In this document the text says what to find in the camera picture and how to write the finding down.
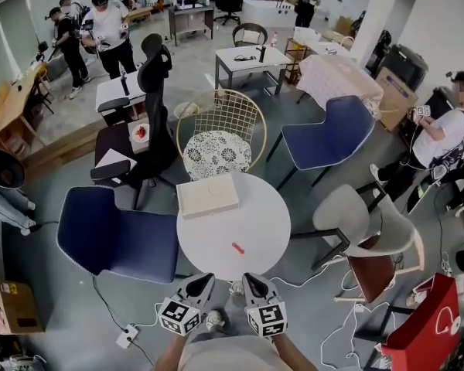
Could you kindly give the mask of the white counter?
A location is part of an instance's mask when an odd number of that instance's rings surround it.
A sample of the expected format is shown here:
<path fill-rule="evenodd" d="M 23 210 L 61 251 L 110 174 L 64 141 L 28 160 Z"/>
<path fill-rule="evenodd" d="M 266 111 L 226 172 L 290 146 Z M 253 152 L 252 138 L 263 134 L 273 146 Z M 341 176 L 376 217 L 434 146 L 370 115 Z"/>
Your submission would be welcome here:
<path fill-rule="evenodd" d="M 296 16 L 295 6 L 287 1 L 243 0 L 242 22 L 264 28 L 293 28 Z"/>

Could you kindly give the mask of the cardboard box with yellow label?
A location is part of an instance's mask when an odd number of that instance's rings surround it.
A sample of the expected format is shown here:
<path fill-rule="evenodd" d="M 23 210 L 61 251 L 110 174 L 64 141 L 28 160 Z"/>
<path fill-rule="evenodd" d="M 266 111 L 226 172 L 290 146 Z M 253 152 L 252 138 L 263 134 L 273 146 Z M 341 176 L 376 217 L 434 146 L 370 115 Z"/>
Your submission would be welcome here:
<path fill-rule="evenodd" d="M 0 335 L 44 332 L 31 288 L 27 284 L 0 280 Z"/>

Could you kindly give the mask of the black appliance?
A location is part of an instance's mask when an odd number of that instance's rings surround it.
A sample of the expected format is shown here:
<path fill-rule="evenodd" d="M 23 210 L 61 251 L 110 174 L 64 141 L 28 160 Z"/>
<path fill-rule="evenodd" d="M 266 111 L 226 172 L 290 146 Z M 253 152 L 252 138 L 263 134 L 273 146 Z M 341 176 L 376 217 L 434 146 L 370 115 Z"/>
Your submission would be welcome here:
<path fill-rule="evenodd" d="M 422 56 L 401 44 L 391 46 L 389 52 L 383 58 L 377 74 L 383 68 L 389 69 L 413 91 L 420 87 L 428 72 L 428 64 L 423 60 Z"/>

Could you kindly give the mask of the dark wicker chair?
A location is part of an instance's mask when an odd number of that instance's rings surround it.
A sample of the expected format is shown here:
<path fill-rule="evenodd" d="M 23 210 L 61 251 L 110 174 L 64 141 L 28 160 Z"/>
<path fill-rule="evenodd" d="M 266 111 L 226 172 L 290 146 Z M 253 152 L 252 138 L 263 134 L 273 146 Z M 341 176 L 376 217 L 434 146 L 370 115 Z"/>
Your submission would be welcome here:
<path fill-rule="evenodd" d="M 264 45 L 268 41 L 268 32 L 258 24 L 242 23 L 234 28 L 232 37 L 235 47 Z"/>

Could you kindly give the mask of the blue plastic chair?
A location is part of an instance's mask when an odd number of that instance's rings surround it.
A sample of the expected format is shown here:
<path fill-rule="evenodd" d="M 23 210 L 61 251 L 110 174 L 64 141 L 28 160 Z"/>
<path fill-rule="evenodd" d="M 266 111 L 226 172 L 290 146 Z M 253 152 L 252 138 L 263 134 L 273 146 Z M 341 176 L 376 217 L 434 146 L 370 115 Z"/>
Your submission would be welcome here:
<path fill-rule="evenodd" d="M 179 255 L 176 223 L 174 215 L 118 208 L 110 187 L 73 187 L 63 202 L 56 243 L 93 276 L 108 271 L 171 284 Z"/>
<path fill-rule="evenodd" d="M 267 160 L 284 142 L 293 167 L 276 189 L 281 190 L 296 172 L 320 168 L 322 172 L 312 184 L 316 186 L 332 167 L 351 158 L 363 146 L 375 124 L 363 101 L 350 95 L 328 100 L 321 122 L 282 126 Z"/>

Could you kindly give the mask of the round white table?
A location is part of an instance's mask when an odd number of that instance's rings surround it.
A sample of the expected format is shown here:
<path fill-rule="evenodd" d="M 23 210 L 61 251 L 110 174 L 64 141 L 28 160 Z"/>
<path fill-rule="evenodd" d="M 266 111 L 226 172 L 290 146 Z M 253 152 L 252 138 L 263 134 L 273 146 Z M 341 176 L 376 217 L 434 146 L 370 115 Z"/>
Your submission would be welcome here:
<path fill-rule="evenodd" d="M 237 209 L 191 220 L 179 214 L 176 225 L 187 259 L 199 271 L 223 281 L 239 281 L 246 272 L 268 272 L 280 261 L 291 234 L 285 201 L 269 183 L 247 173 L 235 172 L 232 177 Z"/>

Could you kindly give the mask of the black high-back office chair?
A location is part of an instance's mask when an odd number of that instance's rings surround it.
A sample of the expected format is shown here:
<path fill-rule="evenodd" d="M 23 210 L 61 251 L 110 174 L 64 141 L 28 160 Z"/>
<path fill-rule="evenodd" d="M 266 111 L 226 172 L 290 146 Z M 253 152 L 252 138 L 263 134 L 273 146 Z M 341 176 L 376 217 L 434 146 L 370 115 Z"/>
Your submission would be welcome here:
<path fill-rule="evenodd" d="M 149 149 L 137 155 L 132 151 L 128 134 L 128 123 L 133 122 L 127 109 L 129 99 L 118 98 L 110 101 L 107 108 L 115 111 L 119 122 L 112 121 L 98 132 L 95 164 L 110 148 L 133 158 L 138 164 L 131 170 L 129 161 L 123 161 L 99 168 L 94 166 L 90 171 L 91 180 L 96 185 L 131 187 L 135 191 L 132 209 L 138 208 L 144 181 L 148 180 L 149 184 L 154 186 L 159 180 L 171 188 L 175 187 L 162 177 L 162 173 L 170 168 L 178 157 L 177 147 L 167 125 L 168 110 L 163 103 L 164 80 L 169 77 L 169 71 L 172 69 L 170 52 L 157 33 L 143 39 L 142 51 L 146 55 L 146 61 L 138 71 L 138 85 L 145 93 L 145 117 L 150 125 Z"/>

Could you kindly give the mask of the small white table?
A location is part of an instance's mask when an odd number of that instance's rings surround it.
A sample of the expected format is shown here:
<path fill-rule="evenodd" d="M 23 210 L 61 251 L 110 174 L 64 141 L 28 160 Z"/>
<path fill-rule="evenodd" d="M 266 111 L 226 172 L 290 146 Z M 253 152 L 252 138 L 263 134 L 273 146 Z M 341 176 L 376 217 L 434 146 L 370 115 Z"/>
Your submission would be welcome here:
<path fill-rule="evenodd" d="M 100 106 L 103 103 L 127 97 L 130 100 L 130 105 L 140 103 L 145 100 L 145 93 L 138 85 L 138 73 L 130 73 L 125 75 L 126 87 L 122 84 L 122 77 L 109 80 L 97 85 L 95 107 L 96 112 L 100 113 Z"/>

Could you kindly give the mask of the round pale bin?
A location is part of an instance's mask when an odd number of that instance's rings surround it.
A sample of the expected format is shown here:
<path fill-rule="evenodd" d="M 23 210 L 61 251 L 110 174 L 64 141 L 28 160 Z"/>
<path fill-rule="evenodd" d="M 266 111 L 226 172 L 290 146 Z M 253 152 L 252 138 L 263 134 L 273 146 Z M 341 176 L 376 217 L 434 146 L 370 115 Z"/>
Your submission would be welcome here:
<path fill-rule="evenodd" d="M 183 102 L 181 104 L 178 104 L 174 111 L 173 114 L 176 118 L 176 120 L 180 120 L 181 118 L 186 118 L 190 117 L 194 114 L 197 114 L 199 112 L 200 108 L 199 106 L 194 103 L 194 102 Z"/>

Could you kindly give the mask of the red paper bag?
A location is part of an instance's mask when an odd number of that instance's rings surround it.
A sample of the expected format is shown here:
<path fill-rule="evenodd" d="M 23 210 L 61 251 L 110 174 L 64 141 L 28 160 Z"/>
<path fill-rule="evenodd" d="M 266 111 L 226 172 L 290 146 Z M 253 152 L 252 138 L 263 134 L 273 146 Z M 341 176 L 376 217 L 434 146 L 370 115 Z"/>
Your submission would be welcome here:
<path fill-rule="evenodd" d="M 381 346 L 391 371 L 439 371 L 459 342 L 459 299 L 455 279 L 433 277 L 423 302 Z"/>

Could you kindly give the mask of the black patterned backpack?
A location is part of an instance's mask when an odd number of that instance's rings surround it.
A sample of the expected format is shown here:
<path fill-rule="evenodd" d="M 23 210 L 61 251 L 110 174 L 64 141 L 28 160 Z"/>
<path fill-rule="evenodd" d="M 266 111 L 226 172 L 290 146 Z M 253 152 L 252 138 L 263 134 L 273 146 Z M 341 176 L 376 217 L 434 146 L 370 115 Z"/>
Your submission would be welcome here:
<path fill-rule="evenodd" d="M 447 151 L 444 155 L 433 158 L 430 164 L 432 179 L 438 181 L 443 178 L 448 172 L 460 167 L 464 163 L 464 141 L 451 151 Z"/>

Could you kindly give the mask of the wooden chair with brown seat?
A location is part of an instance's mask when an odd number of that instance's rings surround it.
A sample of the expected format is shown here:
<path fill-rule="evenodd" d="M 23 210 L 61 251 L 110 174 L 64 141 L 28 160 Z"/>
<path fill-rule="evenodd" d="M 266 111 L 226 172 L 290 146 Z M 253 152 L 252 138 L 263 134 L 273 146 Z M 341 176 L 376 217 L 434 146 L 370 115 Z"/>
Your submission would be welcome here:
<path fill-rule="evenodd" d="M 425 269 L 425 248 L 418 232 L 415 232 L 412 243 L 418 256 L 418 264 L 401 270 L 397 269 L 391 255 L 348 257 L 347 261 L 357 287 L 360 289 L 360 296 L 357 298 L 337 296 L 334 301 L 370 304 L 391 286 L 397 276 L 423 271 Z"/>

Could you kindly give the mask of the small cardboard box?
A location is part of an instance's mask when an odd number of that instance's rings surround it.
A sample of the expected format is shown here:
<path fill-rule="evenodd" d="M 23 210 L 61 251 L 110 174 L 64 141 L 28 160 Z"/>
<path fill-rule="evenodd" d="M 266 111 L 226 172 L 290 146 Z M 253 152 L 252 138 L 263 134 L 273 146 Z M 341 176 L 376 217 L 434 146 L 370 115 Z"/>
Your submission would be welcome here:
<path fill-rule="evenodd" d="M 149 149 L 149 142 L 139 144 L 139 143 L 134 142 L 132 140 L 132 137 L 131 137 L 132 130 L 135 128 L 135 126 L 139 125 L 139 124 L 142 124 L 142 123 L 149 124 L 148 118 L 145 117 L 145 118 L 142 118 L 140 120 L 128 123 L 129 141 L 130 141 L 130 144 L 131 144 L 132 151 L 134 152 L 135 155 L 140 154 L 140 153 L 142 153 L 144 151 L 147 151 Z"/>

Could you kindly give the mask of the black metal stand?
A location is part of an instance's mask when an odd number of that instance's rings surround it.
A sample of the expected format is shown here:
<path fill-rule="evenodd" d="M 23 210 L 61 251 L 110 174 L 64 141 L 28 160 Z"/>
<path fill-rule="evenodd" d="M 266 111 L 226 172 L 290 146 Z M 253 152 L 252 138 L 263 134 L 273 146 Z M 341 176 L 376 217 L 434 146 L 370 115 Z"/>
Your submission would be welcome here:
<path fill-rule="evenodd" d="M 354 334 L 355 339 L 374 343 L 372 353 L 370 354 L 369 359 L 362 368 L 363 371 L 384 371 L 383 368 L 375 366 L 377 357 L 381 355 L 381 352 L 377 349 L 377 346 L 382 345 L 387 341 L 387 337 L 390 335 L 390 333 L 387 332 L 387 325 L 389 322 L 396 321 L 396 315 L 409 316 L 412 312 L 413 311 L 410 308 L 402 308 L 390 305 L 387 308 L 379 327 L 364 327 L 356 330 Z"/>

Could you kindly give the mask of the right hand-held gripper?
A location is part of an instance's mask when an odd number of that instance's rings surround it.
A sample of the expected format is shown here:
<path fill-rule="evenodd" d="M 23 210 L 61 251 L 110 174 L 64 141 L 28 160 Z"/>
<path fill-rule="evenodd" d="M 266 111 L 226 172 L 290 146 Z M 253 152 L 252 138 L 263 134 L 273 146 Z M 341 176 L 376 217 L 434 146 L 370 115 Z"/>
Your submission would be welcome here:
<path fill-rule="evenodd" d="M 247 321 L 254 332 L 262 338 L 285 333 L 287 311 L 283 301 L 255 307 L 257 302 L 272 302 L 278 297 L 278 289 L 266 277 L 245 273 L 242 277 L 247 307 Z"/>

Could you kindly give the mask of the wooden shelf rack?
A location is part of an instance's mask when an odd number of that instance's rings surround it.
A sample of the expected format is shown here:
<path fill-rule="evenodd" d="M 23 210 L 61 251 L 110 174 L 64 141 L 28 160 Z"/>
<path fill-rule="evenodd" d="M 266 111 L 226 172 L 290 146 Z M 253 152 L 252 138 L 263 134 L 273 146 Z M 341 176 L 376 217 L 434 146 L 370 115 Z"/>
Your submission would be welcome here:
<path fill-rule="evenodd" d="M 290 63 L 286 66 L 285 79 L 288 84 L 296 85 L 301 76 L 299 64 L 307 57 L 309 48 L 301 43 L 296 42 L 289 37 L 286 43 L 284 54 Z"/>

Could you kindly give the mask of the white drawer box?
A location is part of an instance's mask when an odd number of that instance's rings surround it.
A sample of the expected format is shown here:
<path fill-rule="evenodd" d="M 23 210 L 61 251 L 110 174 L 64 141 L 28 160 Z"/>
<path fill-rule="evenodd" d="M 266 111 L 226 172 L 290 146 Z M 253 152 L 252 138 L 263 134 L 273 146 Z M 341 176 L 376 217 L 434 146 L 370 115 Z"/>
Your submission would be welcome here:
<path fill-rule="evenodd" d="M 179 213 L 184 220 L 237 209 L 239 197 L 230 173 L 179 184 Z"/>

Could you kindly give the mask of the person's grey clothing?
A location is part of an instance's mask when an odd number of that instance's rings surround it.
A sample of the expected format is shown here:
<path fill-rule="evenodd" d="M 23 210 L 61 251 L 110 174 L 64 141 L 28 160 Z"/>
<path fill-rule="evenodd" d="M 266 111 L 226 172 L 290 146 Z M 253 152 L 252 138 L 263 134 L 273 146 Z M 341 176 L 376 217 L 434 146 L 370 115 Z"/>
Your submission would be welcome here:
<path fill-rule="evenodd" d="M 267 339 L 253 335 L 194 342 L 185 347 L 178 371 L 292 371 Z"/>

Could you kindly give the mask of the person's left shoe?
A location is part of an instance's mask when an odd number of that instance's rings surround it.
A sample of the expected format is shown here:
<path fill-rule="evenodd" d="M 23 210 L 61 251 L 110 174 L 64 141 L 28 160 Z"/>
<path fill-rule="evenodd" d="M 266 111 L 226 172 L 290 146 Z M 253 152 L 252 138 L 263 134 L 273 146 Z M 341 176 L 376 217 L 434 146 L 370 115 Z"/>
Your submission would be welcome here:
<path fill-rule="evenodd" d="M 225 326 L 225 321 L 218 310 L 211 310 L 206 316 L 205 324 L 207 330 L 212 332 L 223 328 Z"/>

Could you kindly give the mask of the white power strip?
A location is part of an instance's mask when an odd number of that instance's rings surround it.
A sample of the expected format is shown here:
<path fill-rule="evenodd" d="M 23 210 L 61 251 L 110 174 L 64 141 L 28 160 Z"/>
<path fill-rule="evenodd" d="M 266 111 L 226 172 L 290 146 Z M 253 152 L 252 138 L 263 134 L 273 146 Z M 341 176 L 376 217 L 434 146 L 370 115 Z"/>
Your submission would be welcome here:
<path fill-rule="evenodd" d="M 116 343 L 122 349 L 127 349 L 138 336 L 139 330 L 133 324 L 126 325 L 118 336 Z"/>

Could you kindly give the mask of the white table with black frame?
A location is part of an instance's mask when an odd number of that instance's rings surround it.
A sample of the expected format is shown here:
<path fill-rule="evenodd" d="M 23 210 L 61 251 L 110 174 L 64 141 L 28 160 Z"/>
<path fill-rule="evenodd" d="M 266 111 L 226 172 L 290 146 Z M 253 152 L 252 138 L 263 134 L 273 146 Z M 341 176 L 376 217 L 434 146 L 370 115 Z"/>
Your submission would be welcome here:
<path fill-rule="evenodd" d="M 266 46 L 264 62 L 256 46 L 218 49 L 215 54 L 215 89 L 237 90 L 247 93 L 255 90 L 267 95 L 281 91 L 289 59 L 276 47 Z"/>

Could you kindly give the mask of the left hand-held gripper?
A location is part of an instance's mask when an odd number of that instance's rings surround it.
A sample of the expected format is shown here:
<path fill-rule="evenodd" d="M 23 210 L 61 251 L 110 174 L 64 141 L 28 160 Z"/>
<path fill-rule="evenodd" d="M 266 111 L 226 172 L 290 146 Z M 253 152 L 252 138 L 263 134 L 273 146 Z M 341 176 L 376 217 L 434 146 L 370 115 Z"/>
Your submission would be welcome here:
<path fill-rule="evenodd" d="M 195 274 L 183 279 L 178 291 L 166 297 L 158 311 L 161 327 L 181 336 L 187 336 L 198 328 L 214 285 L 215 275 L 212 273 Z"/>

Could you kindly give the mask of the person's left forearm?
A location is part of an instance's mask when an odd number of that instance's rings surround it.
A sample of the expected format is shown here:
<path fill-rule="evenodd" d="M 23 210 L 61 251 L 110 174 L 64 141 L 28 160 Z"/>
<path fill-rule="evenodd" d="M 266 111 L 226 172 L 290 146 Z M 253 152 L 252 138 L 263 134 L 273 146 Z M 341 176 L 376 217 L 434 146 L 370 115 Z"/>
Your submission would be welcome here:
<path fill-rule="evenodd" d="M 164 353 L 155 362 L 153 371 L 178 371 L 187 340 L 187 336 L 174 335 Z"/>

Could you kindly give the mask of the grey chair with black legs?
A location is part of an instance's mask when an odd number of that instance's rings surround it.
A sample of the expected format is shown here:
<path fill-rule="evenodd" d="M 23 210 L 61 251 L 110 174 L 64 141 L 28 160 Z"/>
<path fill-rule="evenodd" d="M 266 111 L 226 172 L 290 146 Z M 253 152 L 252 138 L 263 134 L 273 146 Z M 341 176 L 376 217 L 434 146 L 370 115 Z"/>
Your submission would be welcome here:
<path fill-rule="evenodd" d="M 380 234 L 366 249 L 363 244 L 370 239 L 370 213 L 374 209 L 380 211 Z M 291 235 L 293 240 L 322 238 L 330 245 L 328 254 L 313 262 L 312 271 L 336 263 L 337 256 L 382 257 L 403 253 L 409 247 L 415 247 L 418 264 L 401 272 L 425 269 L 425 249 L 419 232 L 377 182 L 359 189 L 344 184 L 333 190 L 313 213 L 312 225 L 312 232 Z"/>

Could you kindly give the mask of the large cardboard box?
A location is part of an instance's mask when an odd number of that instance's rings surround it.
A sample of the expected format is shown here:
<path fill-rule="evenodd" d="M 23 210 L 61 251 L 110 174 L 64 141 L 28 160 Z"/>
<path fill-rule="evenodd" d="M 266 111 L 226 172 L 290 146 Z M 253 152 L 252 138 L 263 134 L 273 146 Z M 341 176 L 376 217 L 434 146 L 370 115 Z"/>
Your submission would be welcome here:
<path fill-rule="evenodd" d="M 376 82 L 384 92 L 379 105 L 380 122 L 389 132 L 395 131 L 418 97 L 387 67 L 381 69 Z"/>

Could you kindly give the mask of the grey desk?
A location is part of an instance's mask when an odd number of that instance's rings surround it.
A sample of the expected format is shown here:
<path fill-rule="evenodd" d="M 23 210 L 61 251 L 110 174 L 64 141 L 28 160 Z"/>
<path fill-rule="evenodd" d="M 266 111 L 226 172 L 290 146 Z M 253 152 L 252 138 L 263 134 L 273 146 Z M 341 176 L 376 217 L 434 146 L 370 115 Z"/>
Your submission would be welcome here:
<path fill-rule="evenodd" d="M 214 5 L 187 9 L 171 7 L 168 10 L 169 32 L 175 46 L 179 45 L 180 35 L 192 32 L 209 32 L 209 38 L 213 39 L 214 10 Z"/>

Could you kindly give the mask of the white paper sheet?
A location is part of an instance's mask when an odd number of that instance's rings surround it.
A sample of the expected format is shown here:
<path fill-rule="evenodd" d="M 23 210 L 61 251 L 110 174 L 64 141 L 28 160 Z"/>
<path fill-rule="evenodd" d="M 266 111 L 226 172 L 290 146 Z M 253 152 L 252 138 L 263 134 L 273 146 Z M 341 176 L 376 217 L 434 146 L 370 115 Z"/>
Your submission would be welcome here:
<path fill-rule="evenodd" d="M 138 164 L 133 158 L 129 158 L 122 153 L 110 148 L 101 158 L 101 160 L 95 165 L 95 167 L 99 168 L 123 161 L 129 161 L 131 170 Z"/>

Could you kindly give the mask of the table with patterned cloth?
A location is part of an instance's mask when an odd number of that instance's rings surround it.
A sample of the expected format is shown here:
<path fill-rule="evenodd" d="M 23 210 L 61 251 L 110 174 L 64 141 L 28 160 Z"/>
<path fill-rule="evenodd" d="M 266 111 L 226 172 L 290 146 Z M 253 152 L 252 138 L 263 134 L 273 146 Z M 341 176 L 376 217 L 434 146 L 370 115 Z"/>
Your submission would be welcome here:
<path fill-rule="evenodd" d="M 345 56 L 311 55 L 299 64 L 297 89 L 321 108 L 337 97 L 356 96 L 376 117 L 380 113 L 382 87 L 358 63 Z"/>

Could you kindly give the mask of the wooden desk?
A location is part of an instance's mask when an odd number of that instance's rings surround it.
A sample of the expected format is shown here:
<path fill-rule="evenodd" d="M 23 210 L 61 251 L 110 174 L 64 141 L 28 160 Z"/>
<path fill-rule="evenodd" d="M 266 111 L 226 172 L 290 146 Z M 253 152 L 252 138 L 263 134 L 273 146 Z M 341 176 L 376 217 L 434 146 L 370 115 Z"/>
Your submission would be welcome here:
<path fill-rule="evenodd" d="M 6 142 L 14 134 L 19 134 L 31 145 L 37 136 L 36 130 L 24 115 L 35 83 L 46 74 L 46 64 L 38 63 L 31 72 L 13 85 L 3 81 L 0 85 L 0 148 L 6 151 Z"/>

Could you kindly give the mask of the person's right forearm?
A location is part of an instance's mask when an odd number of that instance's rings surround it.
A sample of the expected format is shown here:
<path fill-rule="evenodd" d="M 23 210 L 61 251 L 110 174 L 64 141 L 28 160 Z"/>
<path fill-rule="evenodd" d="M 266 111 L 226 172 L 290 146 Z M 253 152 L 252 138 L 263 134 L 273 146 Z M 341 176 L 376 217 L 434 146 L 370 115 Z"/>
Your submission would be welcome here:
<path fill-rule="evenodd" d="M 292 371 L 318 371 L 286 334 L 274 335 L 272 341 L 280 358 Z"/>

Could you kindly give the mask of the floral seat cushion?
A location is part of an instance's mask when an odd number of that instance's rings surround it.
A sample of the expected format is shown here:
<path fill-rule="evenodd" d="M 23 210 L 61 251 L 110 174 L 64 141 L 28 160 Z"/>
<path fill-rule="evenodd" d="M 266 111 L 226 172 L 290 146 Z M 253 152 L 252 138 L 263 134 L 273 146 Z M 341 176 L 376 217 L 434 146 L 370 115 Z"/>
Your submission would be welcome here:
<path fill-rule="evenodd" d="M 251 166 L 251 146 L 227 131 L 200 132 L 188 141 L 183 164 L 192 181 L 246 172 Z"/>

